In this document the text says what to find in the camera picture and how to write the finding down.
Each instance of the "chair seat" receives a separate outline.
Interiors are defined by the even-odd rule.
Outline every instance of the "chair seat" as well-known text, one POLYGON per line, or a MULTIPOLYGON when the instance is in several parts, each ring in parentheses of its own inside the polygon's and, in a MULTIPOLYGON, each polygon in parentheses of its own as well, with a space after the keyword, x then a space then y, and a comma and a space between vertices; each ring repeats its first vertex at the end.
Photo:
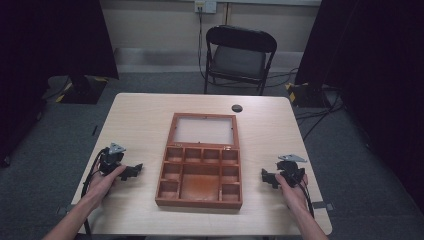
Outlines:
POLYGON ((266 55, 262 52, 218 46, 213 59, 210 67, 211 73, 258 80, 261 80, 264 74, 266 55))

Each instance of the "dark backdrop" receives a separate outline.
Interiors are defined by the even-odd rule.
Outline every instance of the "dark backdrop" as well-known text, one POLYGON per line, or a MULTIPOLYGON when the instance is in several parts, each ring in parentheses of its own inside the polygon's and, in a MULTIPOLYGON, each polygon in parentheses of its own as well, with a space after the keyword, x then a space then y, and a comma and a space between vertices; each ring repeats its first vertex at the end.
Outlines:
POLYGON ((118 78, 98 0, 3 0, 0 36, 0 160, 36 120, 51 76, 118 78))
POLYGON ((424 211, 423 1, 323 0, 296 78, 343 89, 370 147, 424 211))

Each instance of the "black round object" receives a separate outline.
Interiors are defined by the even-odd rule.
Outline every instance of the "black round object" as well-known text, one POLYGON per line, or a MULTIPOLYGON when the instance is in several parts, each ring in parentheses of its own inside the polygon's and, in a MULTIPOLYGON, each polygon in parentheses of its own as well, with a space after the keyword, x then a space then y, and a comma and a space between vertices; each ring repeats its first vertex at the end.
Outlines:
POLYGON ((241 112, 241 111, 243 111, 243 107, 242 107, 242 106, 240 106, 240 105, 238 105, 238 104, 234 104, 234 105, 231 107, 231 109, 232 109, 234 112, 241 112))

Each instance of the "gray carpet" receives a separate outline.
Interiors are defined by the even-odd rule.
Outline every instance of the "gray carpet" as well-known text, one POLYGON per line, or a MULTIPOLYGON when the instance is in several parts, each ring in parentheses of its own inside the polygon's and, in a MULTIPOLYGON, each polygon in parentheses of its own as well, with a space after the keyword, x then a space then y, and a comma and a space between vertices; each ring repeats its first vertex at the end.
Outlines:
MULTIPOLYGON (((58 91, 65 80, 51 78, 46 96, 58 91)), ((286 76, 271 78, 268 85, 285 80, 286 76)), ((250 85, 229 86, 238 88, 209 86, 209 93, 257 94, 254 88, 244 88, 250 85)), ((71 202, 120 92, 201 94, 203 80, 200 73, 123 73, 120 80, 108 83, 97 105, 58 104, 49 99, 41 120, 11 155, 11 167, 0 169, 0 239, 40 239, 61 219, 56 210, 71 202)), ((266 88, 264 95, 287 93, 279 85, 266 88)), ((334 101, 335 92, 328 97, 334 101)), ((294 108, 297 116, 321 110, 294 108)), ((299 120, 301 133, 305 135, 318 119, 299 120)), ((366 147, 364 135, 342 109, 324 118, 305 141, 323 198, 335 207, 329 212, 330 239, 424 239, 422 214, 392 172, 366 147)))

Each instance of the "metal bracket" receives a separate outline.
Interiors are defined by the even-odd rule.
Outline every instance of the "metal bracket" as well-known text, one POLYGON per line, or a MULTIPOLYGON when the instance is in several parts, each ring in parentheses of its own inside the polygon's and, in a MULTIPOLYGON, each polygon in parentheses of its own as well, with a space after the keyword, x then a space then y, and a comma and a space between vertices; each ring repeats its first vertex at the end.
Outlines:
POLYGON ((278 156, 278 159, 289 161, 289 162, 307 162, 306 159, 303 159, 297 155, 289 154, 289 155, 280 155, 278 156))
POLYGON ((110 148, 109 148, 109 154, 115 154, 115 153, 120 153, 120 152, 125 152, 127 149, 119 146, 116 143, 111 143, 110 144, 110 148))

